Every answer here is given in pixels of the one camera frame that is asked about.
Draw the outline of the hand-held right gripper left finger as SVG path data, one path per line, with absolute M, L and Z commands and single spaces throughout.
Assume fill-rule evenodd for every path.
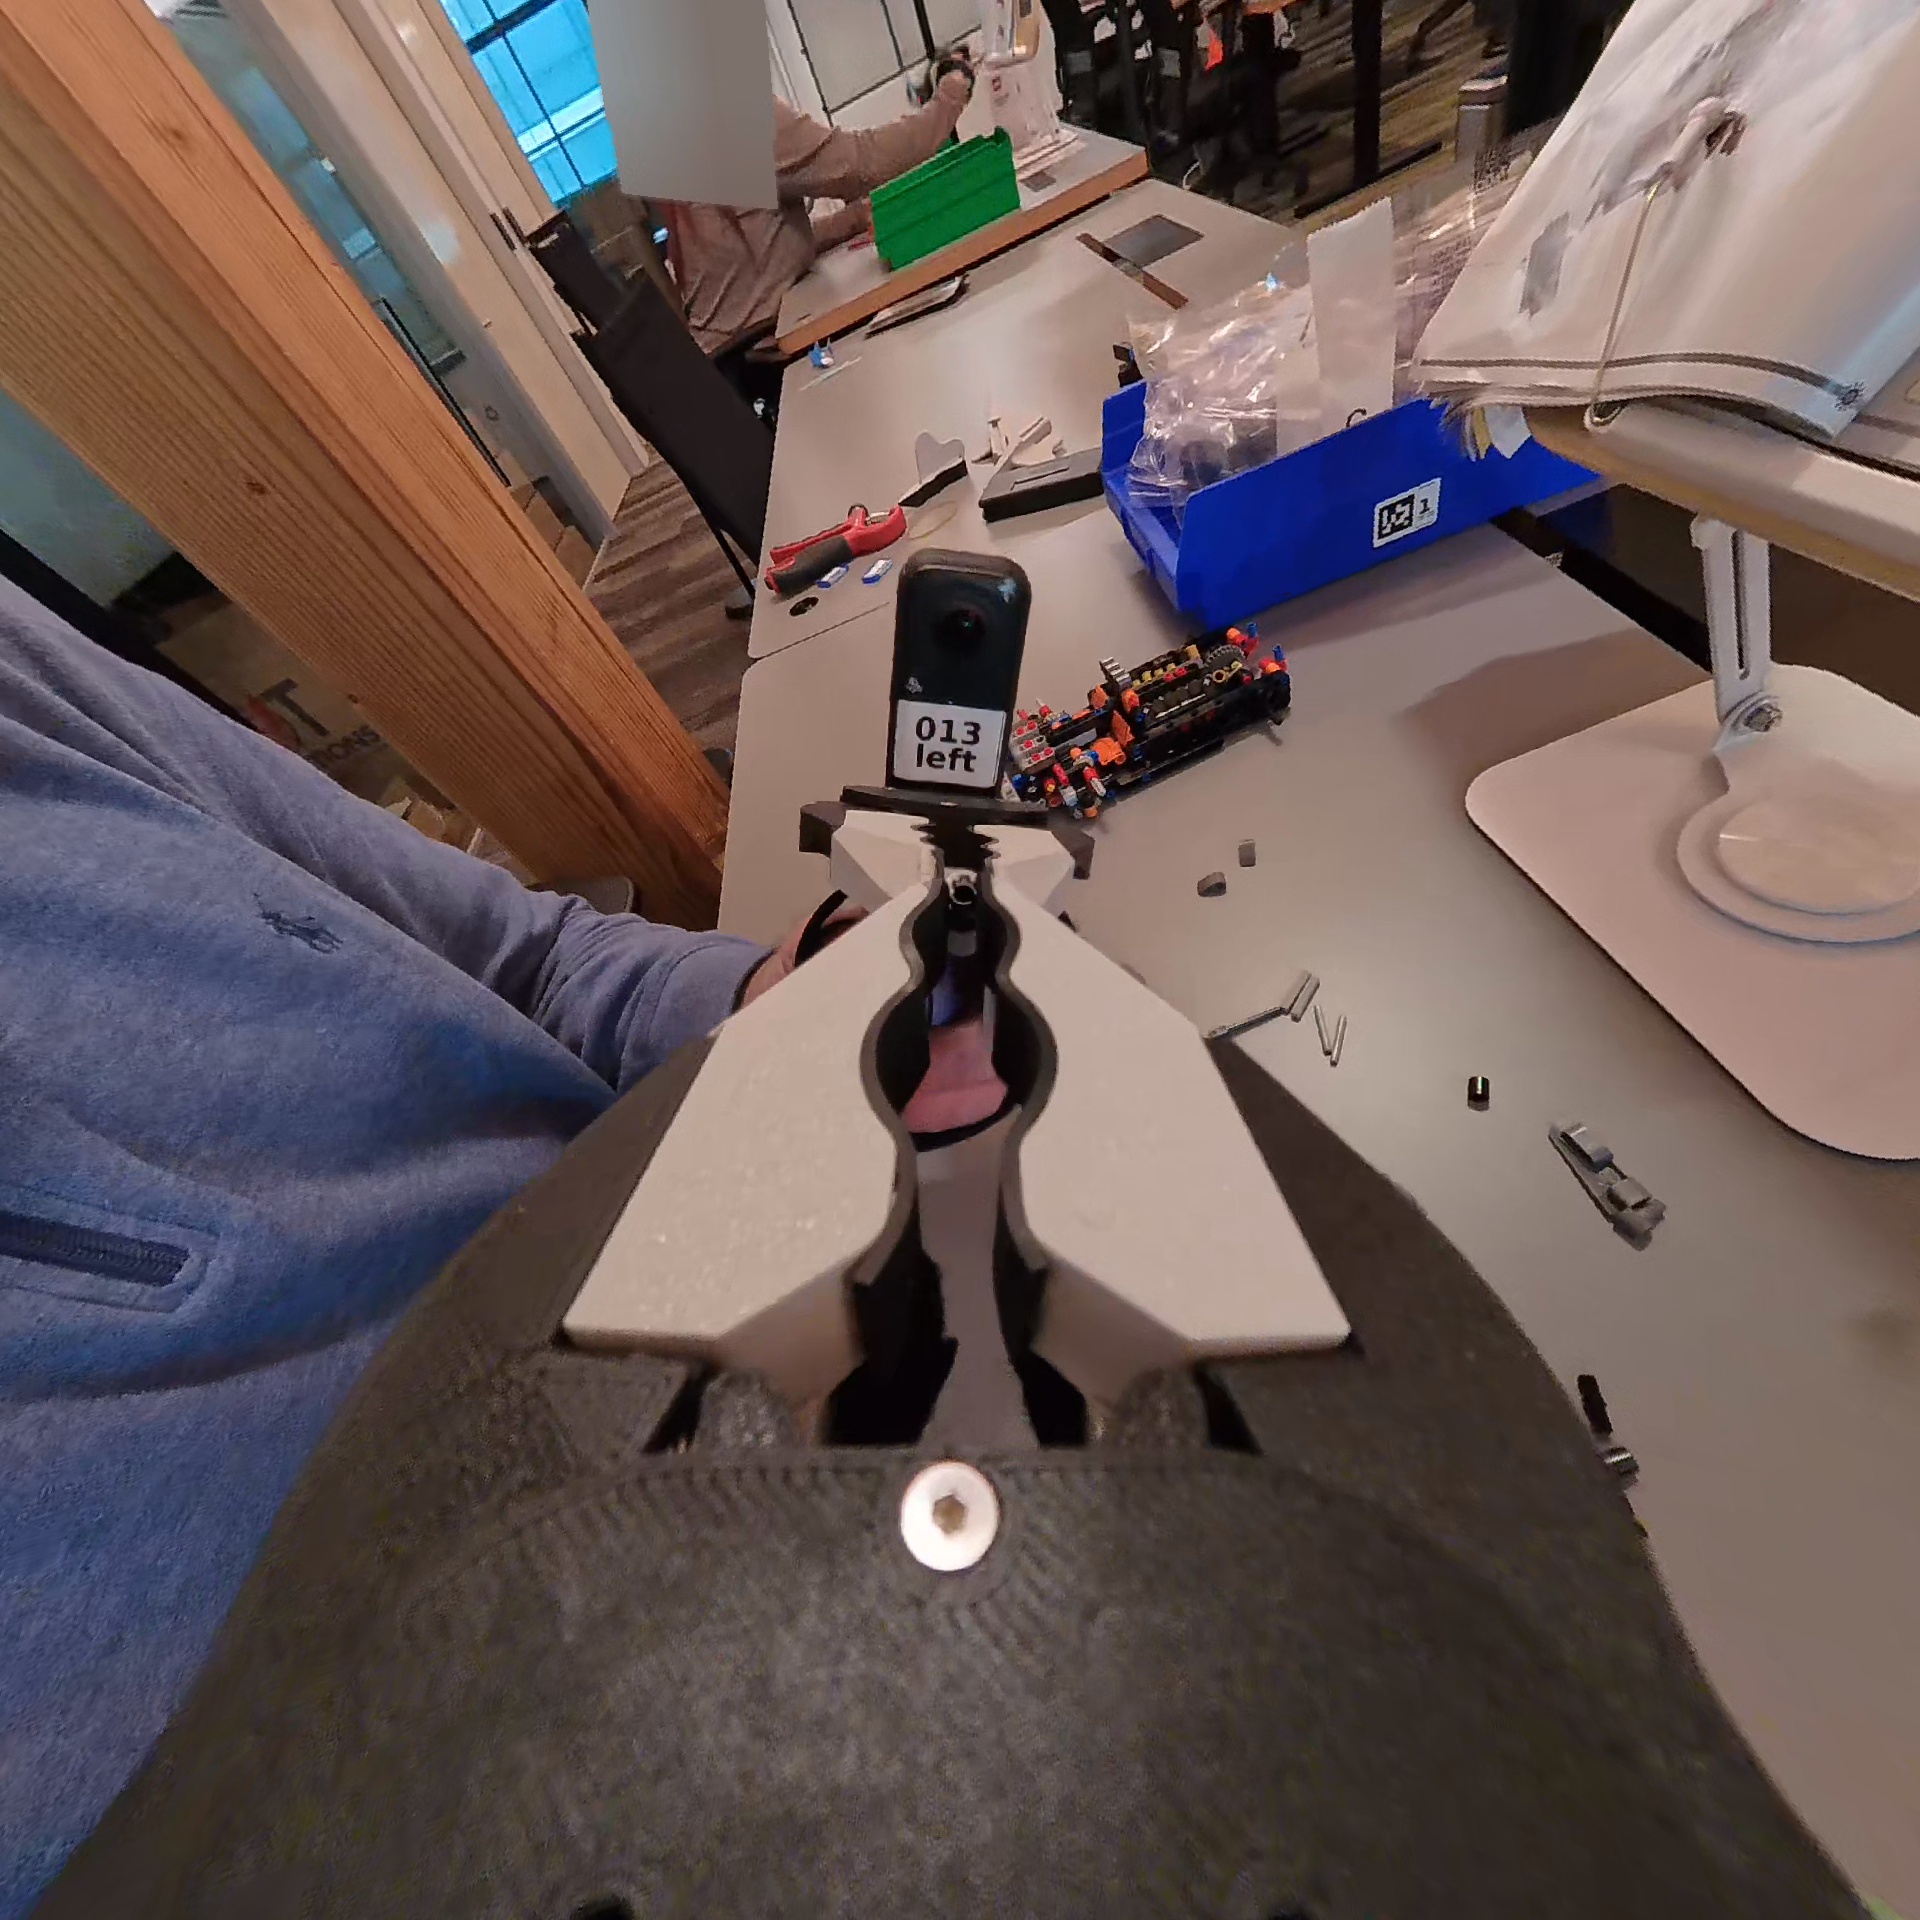
M 947 1379 L 906 1104 L 931 1066 L 944 886 L 873 907 L 706 1040 L 562 1318 L 821 1404 L 839 1440 L 918 1440 Z

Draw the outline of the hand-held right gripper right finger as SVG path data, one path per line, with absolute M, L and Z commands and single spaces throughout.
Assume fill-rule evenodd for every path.
M 1195 1022 L 1010 882 L 977 882 L 996 1323 L 1029 1418 L 1142 1377 L 1332 1353 L 1347 1312 Z

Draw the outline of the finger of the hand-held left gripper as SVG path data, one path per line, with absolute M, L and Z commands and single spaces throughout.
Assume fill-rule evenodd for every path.
M 831 832 L 831 889 L 866 914 L 943 880 L 943 854 L 925 819 L 842 819 Z
M 1063 914 L 1074 882 L 1074 854 L 1050 826 L 984 826 L 987 886 L 1005 912 L 1022 900 Z

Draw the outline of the person's left forearm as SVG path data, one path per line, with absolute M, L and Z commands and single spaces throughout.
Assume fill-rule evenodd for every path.
M 532 889 L 460 851 L 444 867 L 444 955 L 613 1089 L 631 1089 L 781 975 L 772 947 L 732 933 Z

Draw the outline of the lego car chassis model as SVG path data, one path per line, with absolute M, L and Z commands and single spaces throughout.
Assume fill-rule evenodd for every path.
M 1022 706 L 999 793 L 1089 822 L 1110 806 L 1214 755 L 1291 708 L 1285 650 L 1221 626 L 1133 669 L 1098 662 L 1080 706 Z

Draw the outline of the lego instruction booklet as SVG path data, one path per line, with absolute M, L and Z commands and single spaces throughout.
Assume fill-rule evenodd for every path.
M 1833 440 L 1917 352 L 1917 4 L 1632 2 L 1430 318 L 1432 396 Z

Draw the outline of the blue storage bin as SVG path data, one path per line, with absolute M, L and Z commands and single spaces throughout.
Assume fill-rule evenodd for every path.
M 1514 510 L 1598 481 L 1536 439 L 1472 451 L 1459 418 L 1426 396 L 1237 470 L 1187 511 L 1136 502 L 1126 467 L 1146 426 L 1146 382 L 1102 404 L 1102 488 L 1176 614 L 1220 629 L 1313 588 L 1415 552 Z

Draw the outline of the green storage bin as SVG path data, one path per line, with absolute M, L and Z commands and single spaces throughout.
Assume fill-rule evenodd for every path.
M 887 272 L 902 272 L 999 215 L 1018 213 L 1018 206 L 1018 173 L 1005 129 L 947 139 L 924 165 L 868 193 L 873 250 Z

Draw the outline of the white paper sheet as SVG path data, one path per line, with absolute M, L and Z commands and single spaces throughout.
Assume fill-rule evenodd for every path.
M 1309 232 L 1313 330 L 1324 433 L 1398 403 L 1395 209 L 1369 202 Z

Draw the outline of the person's blue sweater torso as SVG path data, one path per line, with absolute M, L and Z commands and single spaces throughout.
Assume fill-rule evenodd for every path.
M 6 1918 L 397 1318 L 618 1095 L 444 955 L 451 851 L 2 585 Z

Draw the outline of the white book stand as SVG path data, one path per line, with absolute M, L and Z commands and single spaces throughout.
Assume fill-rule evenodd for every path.
M 1687 403 L 1525 422 L 1692 511 L 1711 678 L 1489 766 L 1472 822 L 1771 1117 L 1913 1162 L 1917 718 L 1771 658 L 1770 558 L 1917 600 L 1917 470 Z

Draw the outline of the printed cardboard box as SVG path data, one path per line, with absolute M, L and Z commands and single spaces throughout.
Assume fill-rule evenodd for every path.
M 379 803 L 435 844 L 460 851 L 479 844 L 477 822 L 450 803 L 350 696 L 221 595 L 164 610 L 157 645 L 254 730 L 306 758 L 350 793 Z

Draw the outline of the wooden pillar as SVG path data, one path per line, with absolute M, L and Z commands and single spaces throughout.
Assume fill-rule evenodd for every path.
M 2 4 L 2 388 L 529 871 L 714 926 L 706 755 L 139 2 Z

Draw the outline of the blue window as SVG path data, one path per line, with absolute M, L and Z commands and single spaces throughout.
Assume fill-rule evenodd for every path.
M 616 177 L 587 2 L 444 2 L 444 13 L 553 202 Z

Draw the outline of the red handled pliers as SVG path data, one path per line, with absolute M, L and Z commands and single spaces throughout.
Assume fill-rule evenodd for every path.
M 776 597 L 795 597 L 828 571 L 895 545 L 906 536 L 906 526 L 910 510 L 905 503 L 877 514 L 854 503 L 835 526 L 798 541 L 772 545 L 761 584 Z

